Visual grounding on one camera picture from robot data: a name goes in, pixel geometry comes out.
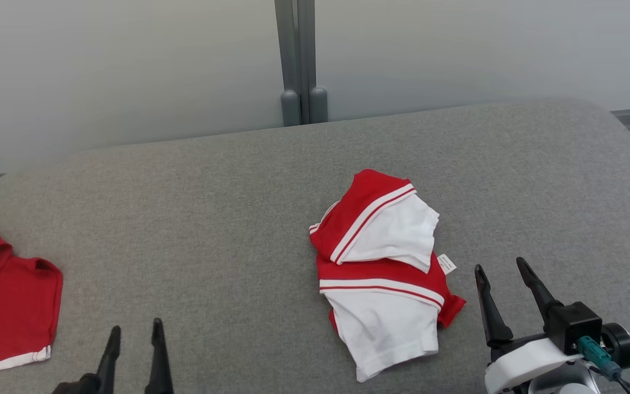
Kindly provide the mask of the red shorts with white trim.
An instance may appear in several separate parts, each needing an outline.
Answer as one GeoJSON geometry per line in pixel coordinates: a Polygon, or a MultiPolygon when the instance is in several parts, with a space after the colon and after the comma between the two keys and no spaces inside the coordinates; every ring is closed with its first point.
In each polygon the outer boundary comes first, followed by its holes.
{"type": "Polygon", "coordinates": [[[0,237],[0,370],[51,357],[63,275],[42,258],[22,258],[0,237]]]}

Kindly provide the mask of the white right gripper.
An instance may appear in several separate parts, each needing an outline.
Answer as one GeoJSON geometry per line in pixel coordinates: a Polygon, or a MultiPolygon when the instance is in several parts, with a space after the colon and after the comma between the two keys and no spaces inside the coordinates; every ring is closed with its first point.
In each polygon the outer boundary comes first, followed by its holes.
{"type": "MultiPolygon", "coordinates": [[[[552,296],[525,258],[517,257],[516,264],[523,283],[532,292],[543,322],[549,323],[550,310],[563,306],[563,303],[552,296]]],[[[500,349],[513,340],[512,330],[505,324],[493,300],[492,287],[480,264],[475,266],[475,280],[487,346],[500,349]]],[[[584,394],[584,384],[576,383],[570,372],[557,373],[562,365],[578,359],[580,355],[565,355],[550,339],[531,341],[490,364],[485,372],[487,394],[501,394],[527,382],[525,394],[540,394],[549,389],[553,389],[552,394],[584,394]]]]}

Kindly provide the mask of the red white basketball jersey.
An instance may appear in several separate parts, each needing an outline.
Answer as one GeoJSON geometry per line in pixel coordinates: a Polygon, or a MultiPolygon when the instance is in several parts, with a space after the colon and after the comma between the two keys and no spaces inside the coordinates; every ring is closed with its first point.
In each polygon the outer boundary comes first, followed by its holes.
{"type": "Polygon", "coordinates": [[[318,290],[360,383],[436,354],[438,327],[465,307],[435,254],[438,222],[409,179],[365,169],[310,227],[318,290]]]}

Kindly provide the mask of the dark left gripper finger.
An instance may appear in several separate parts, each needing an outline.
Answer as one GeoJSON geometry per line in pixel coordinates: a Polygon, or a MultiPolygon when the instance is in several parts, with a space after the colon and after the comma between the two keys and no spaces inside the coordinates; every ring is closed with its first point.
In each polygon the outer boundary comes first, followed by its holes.
{"type": "Polygon", "coordinates": [[[168,361],[167,341],[164,326],[160,318],[153,319],[151,334],[153,357],[145,394],[173,394],[173,382],[170,362],[168,361]]]}
{"type": "Polygon", "coordinates": [[[51,394],[113,394],[116,361],[120,356],[121,328],[115,325],[95,373],[87,373],[74,382],[59,383],[51,394]]]}

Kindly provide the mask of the grey partition post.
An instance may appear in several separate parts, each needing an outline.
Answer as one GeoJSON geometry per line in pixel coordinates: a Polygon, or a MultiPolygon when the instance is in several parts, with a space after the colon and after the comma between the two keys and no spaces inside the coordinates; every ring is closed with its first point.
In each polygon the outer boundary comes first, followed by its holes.
{"type": "Polygon", "coordinates": [[[282,62],[282,119],[285,127],[301,124],[300,49],[297,0],[273,0],[282,62]]]}
{"type": "Polygon", "coordinates": [[[302,124],[328,121],[328,93],[317,82],[314,0],[296,0],[302,124]]]}

